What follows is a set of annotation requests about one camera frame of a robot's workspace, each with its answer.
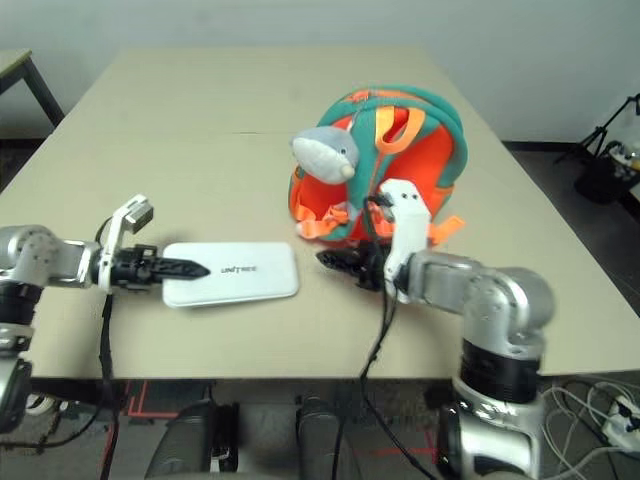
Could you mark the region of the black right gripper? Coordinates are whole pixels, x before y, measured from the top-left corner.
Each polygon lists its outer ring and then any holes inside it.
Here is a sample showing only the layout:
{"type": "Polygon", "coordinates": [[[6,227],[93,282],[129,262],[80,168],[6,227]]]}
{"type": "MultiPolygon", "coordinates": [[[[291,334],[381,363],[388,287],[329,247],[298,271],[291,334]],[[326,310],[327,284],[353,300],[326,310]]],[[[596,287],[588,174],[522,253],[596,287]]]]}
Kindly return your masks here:
{"type": "Polygon", "coordinates": [[[384,282],[383,267],[388,256],[388,246],[377,248],[374,244],[359,244],[353,250],[323,250],[317,260],[326,268],[338,269],[342,275],[357,279],[356,285],[365,290],[381,290],[384,282]]]}

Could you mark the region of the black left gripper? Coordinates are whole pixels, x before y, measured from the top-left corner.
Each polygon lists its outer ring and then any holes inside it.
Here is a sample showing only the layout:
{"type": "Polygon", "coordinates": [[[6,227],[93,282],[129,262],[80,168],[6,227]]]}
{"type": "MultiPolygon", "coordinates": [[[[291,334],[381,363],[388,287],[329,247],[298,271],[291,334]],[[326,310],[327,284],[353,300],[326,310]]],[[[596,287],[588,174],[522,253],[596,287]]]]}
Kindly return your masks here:
{"type": "Polygon", "coordinates": [[[198,279],[209,275],[209,270],[192,260],[160,259],[158,248],[136,244],[122,248],[113,256],[110,286],[130,291],[146,291],[163,279],[198,279]]]}

